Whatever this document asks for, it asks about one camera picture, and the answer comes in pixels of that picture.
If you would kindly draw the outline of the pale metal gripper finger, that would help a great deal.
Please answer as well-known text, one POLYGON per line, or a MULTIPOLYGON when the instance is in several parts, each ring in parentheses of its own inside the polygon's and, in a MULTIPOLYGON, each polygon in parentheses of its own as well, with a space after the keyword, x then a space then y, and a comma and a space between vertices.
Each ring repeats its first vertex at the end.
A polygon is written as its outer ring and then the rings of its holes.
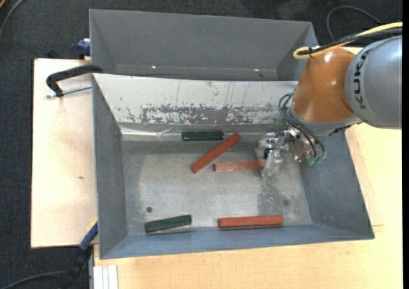
POLYGON ((273 176, 278 172, 283 163, 282 155, 279 150, 265 150, 265 165, 261 171, 262 177, 273 176))
POLYGON ((280 150, 280 135, 276 133, 263 134, 256 145, 256 157, 267 157, 270 152, 280 150))

